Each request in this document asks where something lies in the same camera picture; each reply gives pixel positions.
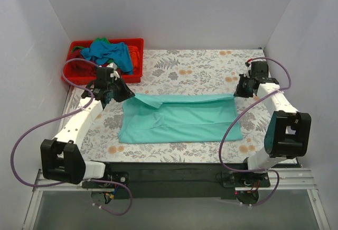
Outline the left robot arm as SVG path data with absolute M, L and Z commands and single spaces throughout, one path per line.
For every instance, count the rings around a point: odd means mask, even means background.
M 99 67 L 95 80 L 85 87 L 76 113 L 53 139 L 45 139 L 40 146 L 44 178 L 75 185 L 94 179 L 98 186 L 108 187 L 112 174 L 105 170 L 104 163 L 84 160 L 81 145 L 94 120 L 111 100 L 121 103 L 134 96 L 116 69 Z

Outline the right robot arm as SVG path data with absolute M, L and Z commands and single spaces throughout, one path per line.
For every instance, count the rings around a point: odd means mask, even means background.
M 239 181 L 249 187 L 257 182 L 257 172 L 306 154 L 312 118 L 287 100 L 278 80 L 269 74 L 267 59 L 259 61 L 253 58 L 245 65 L 248 70 L 239 75 L 234 97 L 257 96 L 271 117 L 264 137 L 264 147 L 246 158 L 247 168 L 239 172 Z

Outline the mint green t shirt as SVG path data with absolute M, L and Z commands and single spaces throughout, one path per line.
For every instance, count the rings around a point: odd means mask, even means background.
M 123 103 L 121 143 L 220 142 L 238 116 L 234 97 L 136 94 Z

